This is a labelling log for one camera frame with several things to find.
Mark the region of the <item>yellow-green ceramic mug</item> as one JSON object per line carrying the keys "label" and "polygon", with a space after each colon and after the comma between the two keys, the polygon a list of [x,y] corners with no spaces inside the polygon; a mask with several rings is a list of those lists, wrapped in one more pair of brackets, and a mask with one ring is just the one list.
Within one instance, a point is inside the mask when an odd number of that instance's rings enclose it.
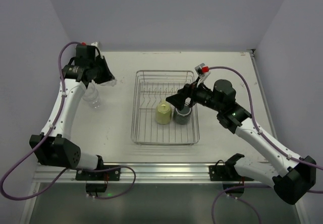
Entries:
{"label": "yellow-green ceramic mug", "polygon": [[166,101],[161,101],[155,109],[155,120],[160,125],[169,124],[172,118],[171,105]]}

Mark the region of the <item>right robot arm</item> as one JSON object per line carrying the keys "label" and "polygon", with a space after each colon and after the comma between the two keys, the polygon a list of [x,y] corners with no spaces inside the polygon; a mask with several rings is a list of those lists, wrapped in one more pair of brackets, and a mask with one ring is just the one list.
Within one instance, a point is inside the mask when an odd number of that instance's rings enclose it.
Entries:
{"label": "right robot arm", "polygon": [[166,101],[177,109],[183,109],[187,98],[190,105],[196,103],[217,111],[217,120],[225,128],[256,149],[269,165],[255,163],[242,154],[235,154],[225,165],[234,173],[264,183],[286,203],[294,205],[316,182],[316,162],[287,149],[269,135],[240,106],[235,99],[236,91],[228,80],[217,80],[213,90],[194,82],[185,84]]}

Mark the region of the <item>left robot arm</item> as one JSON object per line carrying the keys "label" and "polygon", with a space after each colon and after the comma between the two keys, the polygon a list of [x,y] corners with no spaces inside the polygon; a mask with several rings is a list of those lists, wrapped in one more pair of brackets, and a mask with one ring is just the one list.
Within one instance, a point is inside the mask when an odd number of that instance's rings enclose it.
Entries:
{"label": "left robot arm", "polygon": [[74,43],[75,56],[67,65],[59,65],[60,89],[47,123],[29,144],[41,165],[67,169],[96,170],[99,155],[83,152],[71,141],[71,130],[78,105],[89,84],[113,81],[98,44]]}

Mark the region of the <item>dark grey ceramic mug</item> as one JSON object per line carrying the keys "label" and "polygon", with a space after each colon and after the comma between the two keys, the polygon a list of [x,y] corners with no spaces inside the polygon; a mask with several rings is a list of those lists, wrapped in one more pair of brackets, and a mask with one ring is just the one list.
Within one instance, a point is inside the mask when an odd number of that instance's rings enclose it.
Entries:
{"label": "dark grey ceramic mug", "polygon": [[179,110],[178,108],[174,109],[173,119],[177,124],[186,125],[191,118],[191,114],[192,108],[189,107],[188,103],[185,103],[182,110]]}

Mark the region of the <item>aluminium table edge rail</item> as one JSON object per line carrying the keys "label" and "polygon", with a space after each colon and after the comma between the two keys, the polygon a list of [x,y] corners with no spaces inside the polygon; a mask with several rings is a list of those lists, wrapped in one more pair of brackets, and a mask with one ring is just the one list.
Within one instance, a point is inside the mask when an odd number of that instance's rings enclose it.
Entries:
{"label": "aluminium table edge rail", "polygon": [[[108,183],[263,183],[269,184],[277,171],[269,163],[260,163],[252,160],[239,167],[237,173],[249,177],[254,181],[210,181],[208,166],[215,163],[128,163],[130,169],[122,168],[119,181]],[[76,182],[76,170],[65,171],[57,180],[58,183]],[[103,184],[107,181],[78,181],[80,183]]]}

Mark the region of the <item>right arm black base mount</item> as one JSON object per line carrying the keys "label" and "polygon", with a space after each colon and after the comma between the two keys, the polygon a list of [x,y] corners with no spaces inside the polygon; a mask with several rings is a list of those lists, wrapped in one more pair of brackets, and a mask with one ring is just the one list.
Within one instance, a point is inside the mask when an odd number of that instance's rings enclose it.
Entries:
{"label": "right arm black base mount", "polygon": [[239,175],[234,169],[237,161],[244,157],[243,154],[236,153],[226,161],[220,159],[215,164],[209,165],[210,181],[254,181],[254,179]]}

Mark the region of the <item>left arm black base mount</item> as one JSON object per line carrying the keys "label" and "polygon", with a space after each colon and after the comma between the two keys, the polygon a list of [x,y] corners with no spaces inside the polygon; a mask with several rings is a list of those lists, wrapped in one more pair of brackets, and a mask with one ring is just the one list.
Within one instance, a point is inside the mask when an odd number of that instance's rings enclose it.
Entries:
{"label": "left arm black base mount", "polygon": [[99,170],[78,170],[77,181],[119,181],[121,167],[119,165],[103,165]]}

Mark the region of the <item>clear faceted glass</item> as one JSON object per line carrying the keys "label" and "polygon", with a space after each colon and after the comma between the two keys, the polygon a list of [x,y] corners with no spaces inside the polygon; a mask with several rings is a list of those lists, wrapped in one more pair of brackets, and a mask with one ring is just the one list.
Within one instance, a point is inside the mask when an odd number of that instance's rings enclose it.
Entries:
{"label": "clear faceted glass", "polygon": [[98,98],[98,90],[93,83],[89,83],[82,99],[88,103],[95,103]]}
{"label": "clear faceted glass", "polygon": [[88,85],[82,99],[92,108],[98,108],[101,105],[99,91],[93,84]]}

